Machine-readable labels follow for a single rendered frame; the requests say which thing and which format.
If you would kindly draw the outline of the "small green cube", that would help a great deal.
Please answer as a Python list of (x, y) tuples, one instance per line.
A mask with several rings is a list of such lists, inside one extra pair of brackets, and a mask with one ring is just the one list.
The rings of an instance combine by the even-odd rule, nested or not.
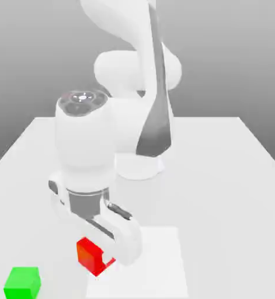
[(4, 285), (6, 299), (37, 299), (41, 287), (38, 267), (13, 267)]

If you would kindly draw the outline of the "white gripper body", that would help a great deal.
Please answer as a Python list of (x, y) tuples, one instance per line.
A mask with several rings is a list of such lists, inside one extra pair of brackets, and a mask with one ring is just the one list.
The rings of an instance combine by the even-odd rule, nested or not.
[(139, 223), (131, 213), (112, 203), (106, 193), (79, 196), (51, 193), (50, 202), (59, 217), (108, 257), (126, 266), (140, 257)]

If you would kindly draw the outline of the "small red cube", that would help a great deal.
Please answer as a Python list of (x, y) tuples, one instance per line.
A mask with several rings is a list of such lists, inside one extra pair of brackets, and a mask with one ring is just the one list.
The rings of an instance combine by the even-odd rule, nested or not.
[(104, 261), (104, 251), (86, 237), (76, 243), (78, 262), (95, 277), (98, 277), (116, 260), (111, 257)]

